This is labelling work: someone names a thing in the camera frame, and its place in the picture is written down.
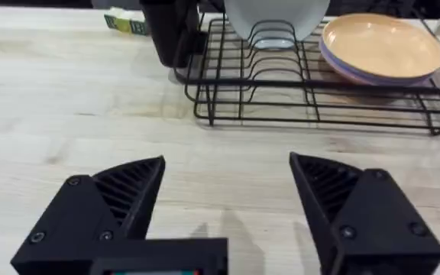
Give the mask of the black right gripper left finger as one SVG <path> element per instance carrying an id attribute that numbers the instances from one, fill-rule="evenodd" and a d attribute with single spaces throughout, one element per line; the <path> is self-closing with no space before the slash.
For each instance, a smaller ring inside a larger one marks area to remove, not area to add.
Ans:
<path id="1" fill-rule="evenodd" d="M 143 240 L 165 166 L 158 156 L 70 176 L 11 265 L 19 274 L 88 274 L 102 245 Z"/>

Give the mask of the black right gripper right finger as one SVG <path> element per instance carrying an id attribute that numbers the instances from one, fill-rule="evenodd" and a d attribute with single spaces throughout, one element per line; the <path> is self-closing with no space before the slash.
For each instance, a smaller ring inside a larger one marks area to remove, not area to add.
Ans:
<path id="1" fill-rule="evenodd" d="M 433 274 L 440 241 L 393 177 L 290 153 L 323 274 Z"/>

